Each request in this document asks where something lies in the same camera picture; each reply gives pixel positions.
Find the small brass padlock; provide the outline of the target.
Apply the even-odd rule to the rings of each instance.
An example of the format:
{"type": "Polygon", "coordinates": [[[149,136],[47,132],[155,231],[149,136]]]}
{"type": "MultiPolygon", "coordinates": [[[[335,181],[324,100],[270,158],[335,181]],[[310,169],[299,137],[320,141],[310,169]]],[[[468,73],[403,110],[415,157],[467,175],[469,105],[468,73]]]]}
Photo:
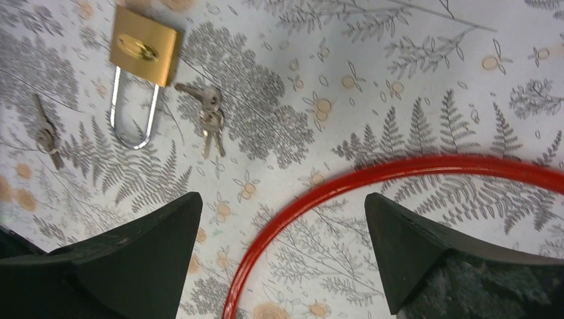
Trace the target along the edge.
{"type": "Polygon", "coordinates": [[[183,36],[181,30],[145,17],[127,6],[116,6],[109,56],[115,66],[109,118],[114,137],[129,150],[140,150],[151,139],[159,94],[174,79],[183,36]],[[145,134],[138,143],[120,136],[116,123],[120,78],[125,72],[154,86],[145,134]]]}

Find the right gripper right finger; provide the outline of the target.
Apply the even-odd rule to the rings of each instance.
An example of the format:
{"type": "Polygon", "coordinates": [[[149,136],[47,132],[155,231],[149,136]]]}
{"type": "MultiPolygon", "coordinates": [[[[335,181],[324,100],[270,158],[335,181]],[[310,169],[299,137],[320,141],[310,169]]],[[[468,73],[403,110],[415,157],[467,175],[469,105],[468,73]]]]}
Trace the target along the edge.
{"type": "Polygon", "coordinates": [[[562,318],[563,261],[497,246],[379,193],[366,222],[397,318],[562,318]]]}

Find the silver key bunch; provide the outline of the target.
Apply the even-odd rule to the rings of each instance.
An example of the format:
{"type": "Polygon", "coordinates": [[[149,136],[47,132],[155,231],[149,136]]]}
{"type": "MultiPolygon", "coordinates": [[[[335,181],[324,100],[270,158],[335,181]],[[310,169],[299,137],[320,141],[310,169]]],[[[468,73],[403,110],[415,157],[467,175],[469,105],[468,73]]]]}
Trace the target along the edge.
{"type": "Polygon", "coordinates": [[[182,83],[176,83],[174,88],[180,92],[188,93],[190,96],[200,101],[202,105],[199,123],[202,134],[204,135],[203,159],[206,160],[209,158],[212,142],[215,143],[218,155],[224,157],[225,149],[222,140],[222,129],[225,118],[223,111],[220,109],[223,102],[220,89],[214,86],[196,88],[182,83]]]}

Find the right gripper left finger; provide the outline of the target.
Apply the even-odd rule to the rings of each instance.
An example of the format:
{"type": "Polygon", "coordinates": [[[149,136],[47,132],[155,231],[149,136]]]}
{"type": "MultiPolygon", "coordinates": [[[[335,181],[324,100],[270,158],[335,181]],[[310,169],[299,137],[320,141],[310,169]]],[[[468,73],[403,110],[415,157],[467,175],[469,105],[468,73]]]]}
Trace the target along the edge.
{"type": "Polygon", "coordinates": [[[174,318],[203,201],[187,193],[51,252],[1,229],[2,318],[174,318]]]}

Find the small metal key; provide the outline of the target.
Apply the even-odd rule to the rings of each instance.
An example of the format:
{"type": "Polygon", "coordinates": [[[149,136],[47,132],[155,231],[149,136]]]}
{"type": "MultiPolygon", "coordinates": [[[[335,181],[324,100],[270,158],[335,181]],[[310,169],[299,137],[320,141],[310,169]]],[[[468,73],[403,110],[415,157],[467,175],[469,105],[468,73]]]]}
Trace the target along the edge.
{"type": "Polygon", "coordinates": [[[56,129],[47,118],[39,96],[35,93],[31,96],[38,112],[40,123],[35,137],[36,145],[41,152],[51,157],[55,169],[60,170],[64,167],[64,163],[58,149],[56,129]]]}

